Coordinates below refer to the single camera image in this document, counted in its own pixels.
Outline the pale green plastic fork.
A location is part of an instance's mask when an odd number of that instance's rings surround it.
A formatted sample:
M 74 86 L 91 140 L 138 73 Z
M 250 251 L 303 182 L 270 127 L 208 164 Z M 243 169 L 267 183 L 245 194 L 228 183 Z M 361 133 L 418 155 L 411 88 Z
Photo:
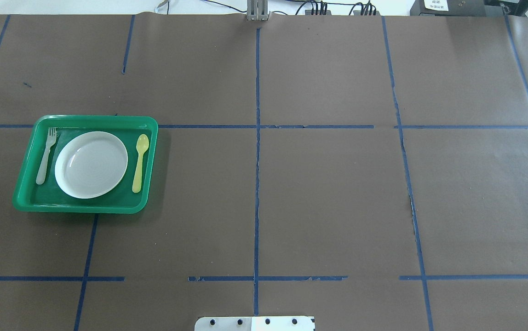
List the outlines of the pale green plastic fork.
M 41 186 L 46 180 L 47 167 L 49 165 L 49 155 L 51 152 L 51 148 L 56 144 L 56 142 L 57 142 L 57 128 L 52 126 L 49 128 L 47 132 L 45 149 L 41 157 L 41 162 L 40 162 L 40 166 L 37 172 L 37 176 L 35 177 L 35 184 L 37 184 L 38 186 Z

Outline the yellow plastic spoon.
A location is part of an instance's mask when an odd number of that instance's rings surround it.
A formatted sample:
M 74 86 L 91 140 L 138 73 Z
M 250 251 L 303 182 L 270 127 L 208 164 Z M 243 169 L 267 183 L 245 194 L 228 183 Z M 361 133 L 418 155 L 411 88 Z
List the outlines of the yellow plastic spoon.
M 150 141 L 146 134 L 141 134 L 136 143 L 136 151 L 138 153 L 136 167 L 134 170 L 134 178 L 132 182 L 132 192 L 137 194 L 142 190 L 143 184 L 143 160 L 144 155 L 150 147 Z

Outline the green plastic tray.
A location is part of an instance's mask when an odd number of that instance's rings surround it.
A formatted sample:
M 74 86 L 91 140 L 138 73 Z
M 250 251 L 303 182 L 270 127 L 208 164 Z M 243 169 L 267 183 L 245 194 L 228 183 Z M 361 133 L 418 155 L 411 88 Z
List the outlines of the green plastic tray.
M 57 142 L 50 149 L 49 165 L 45 182 L 38 186 L 35 178 L 45 149 L 47 132 L 57 128 Z M 77 199 L 64 193 L 55 179 L 55 161 L 62 148 L 73 138 L 92 131 L 104 131 L 119 138 L 125 145 L 129 163 L 125 176 L 108 193 L 92 199 Z M 136 143 L 146 134 L 150 147 L 143 160 L 142 190 L 132 192 L 132 182 L 138 153 Z M 152 182 L 158 124 L 148 116 L 117 115 L 46 115 L 35 122 L 31 131 L 16 188 L 12 197 L 14 207 L 30 212 L 84 212 L 101 214 L 134 214 L 148 202 Z

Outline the white round plate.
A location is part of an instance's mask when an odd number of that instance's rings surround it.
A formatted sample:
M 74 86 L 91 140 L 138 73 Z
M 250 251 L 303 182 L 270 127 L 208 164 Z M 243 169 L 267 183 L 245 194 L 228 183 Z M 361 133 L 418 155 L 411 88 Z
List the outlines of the white round plate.
M 55 179 L 67 195 L 92 199 L 113 190 L 123 179 L 128 163 L 126 147 L 117 136 L 87 132 L 61 149 L 55 161 Z

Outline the black desktop box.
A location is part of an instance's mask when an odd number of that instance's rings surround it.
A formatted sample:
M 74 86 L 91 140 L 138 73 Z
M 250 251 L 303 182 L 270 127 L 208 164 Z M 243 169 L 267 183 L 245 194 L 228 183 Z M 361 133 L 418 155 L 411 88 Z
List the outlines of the black desktop box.
M 410 16 L 486 17 L 483 0 L 414 0 Z

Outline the aluminium frame post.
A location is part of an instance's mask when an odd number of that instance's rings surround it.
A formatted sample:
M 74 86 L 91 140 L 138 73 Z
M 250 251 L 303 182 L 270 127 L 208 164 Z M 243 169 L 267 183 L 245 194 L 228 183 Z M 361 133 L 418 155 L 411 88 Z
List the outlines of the aluminium frame post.
M 247 21 L 268 21 L 268 0 L 247 0 Z

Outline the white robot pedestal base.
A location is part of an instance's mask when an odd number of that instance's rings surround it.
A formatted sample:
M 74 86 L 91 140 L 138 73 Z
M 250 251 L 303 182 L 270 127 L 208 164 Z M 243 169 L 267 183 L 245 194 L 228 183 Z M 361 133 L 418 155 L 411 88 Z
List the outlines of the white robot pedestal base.
M 315 331 L 310 316 L 229 316 L 197 319 L 195 331 Z

